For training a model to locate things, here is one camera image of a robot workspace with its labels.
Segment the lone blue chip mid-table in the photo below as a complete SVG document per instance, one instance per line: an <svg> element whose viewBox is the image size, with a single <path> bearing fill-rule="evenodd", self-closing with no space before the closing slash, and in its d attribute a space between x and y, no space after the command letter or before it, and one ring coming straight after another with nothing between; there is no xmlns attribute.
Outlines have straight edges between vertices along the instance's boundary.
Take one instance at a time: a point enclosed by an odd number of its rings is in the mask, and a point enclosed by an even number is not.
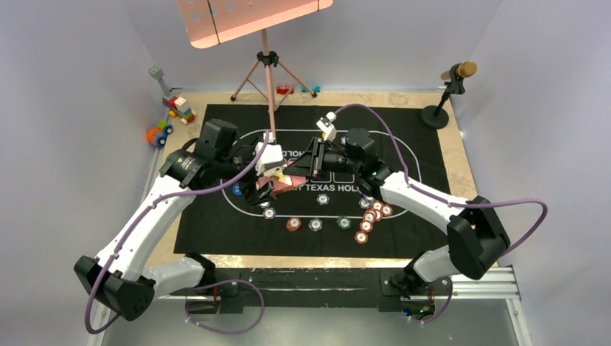
<svg viewBox="0 0 611 346"><path fill-rule="evenodd" d="M316 198L316 201L319 205L327 205L330 201L330 198L327 194L319 194Z"/></svg>

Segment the red poker chip stack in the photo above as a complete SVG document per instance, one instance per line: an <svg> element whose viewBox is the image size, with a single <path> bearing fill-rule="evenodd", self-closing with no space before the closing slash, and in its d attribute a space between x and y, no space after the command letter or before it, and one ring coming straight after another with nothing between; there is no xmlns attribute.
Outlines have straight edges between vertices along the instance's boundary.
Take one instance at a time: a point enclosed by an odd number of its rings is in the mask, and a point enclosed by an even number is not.
<svg viewBox="0 0 611 346"><path fill-rule="evenodd" d="M294 232L300 229L302 225L302 221L300 218L292 217L287 220L286 229L288 231Z"/></svg>

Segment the blue poker chip stack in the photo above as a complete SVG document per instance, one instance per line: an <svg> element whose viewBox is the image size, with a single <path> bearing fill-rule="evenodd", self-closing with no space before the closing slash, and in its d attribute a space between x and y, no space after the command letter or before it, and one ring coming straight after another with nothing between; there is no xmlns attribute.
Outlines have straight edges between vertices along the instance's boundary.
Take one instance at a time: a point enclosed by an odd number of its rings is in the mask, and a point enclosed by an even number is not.
<svg viewBox="0 0 611 346"><path fill-rule="evenodd" d="M323 222L319 218L312 218L308 222L308 227L309 227L309 229L311 231L317 232L317 231L320 231L323 228Z"/></svg>

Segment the blue small blind button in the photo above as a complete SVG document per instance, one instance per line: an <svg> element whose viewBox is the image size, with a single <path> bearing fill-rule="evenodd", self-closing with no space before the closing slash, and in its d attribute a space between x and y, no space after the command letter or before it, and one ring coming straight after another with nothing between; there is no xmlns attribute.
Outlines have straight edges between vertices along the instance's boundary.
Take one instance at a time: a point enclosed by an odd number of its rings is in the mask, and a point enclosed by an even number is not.
<svg viewBox="0 0 611 346"><path fill-rule="evenodd" d="M238 183L234 184L232 187L232 192L235 196L242 196L243 192Z"/></svg>

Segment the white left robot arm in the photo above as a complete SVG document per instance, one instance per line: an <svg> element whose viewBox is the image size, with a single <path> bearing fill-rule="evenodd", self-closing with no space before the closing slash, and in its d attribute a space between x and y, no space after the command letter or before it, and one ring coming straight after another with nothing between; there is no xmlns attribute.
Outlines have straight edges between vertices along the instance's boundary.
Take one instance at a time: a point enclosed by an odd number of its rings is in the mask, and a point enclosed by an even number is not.
<svg viewBox="0 0 611 346"><path fill-rule="evenodd" d="M197 197L240 185L254 204L272 198L272 184L260 187L257 180L285 168L276 132L266 130L243 146L236 138L234 124L205 122L200 136L167 156L151 190L117 236L96 256L78 259L74 270L88 293L87 316L99 303L115 319L132 321L157 298L178 290L205 295L218 286L215 264L199 254L157 267L146 263L170 225Z"/></svg>

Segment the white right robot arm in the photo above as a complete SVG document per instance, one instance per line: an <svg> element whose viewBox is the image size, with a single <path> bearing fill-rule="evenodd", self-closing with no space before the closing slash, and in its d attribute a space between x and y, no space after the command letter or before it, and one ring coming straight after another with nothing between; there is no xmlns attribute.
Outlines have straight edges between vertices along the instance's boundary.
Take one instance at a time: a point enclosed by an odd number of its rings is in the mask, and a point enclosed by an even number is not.
<svg viewBox="0 0 611 346"><path fill-rule="evenodd" d="M393 169L379 158L376 142L364 128L348 130L344 145L333 146L335 117L330 112L319 120L323 135L313 138L283 172L309 179L322 172L352 174L361 192L443 231L447 245L418 255L405 267L405 288L422 293L435 280L457 274L478 280L510 248L509 237L487 199L478 196L469 201L410 179L405 169Z"/></svg>

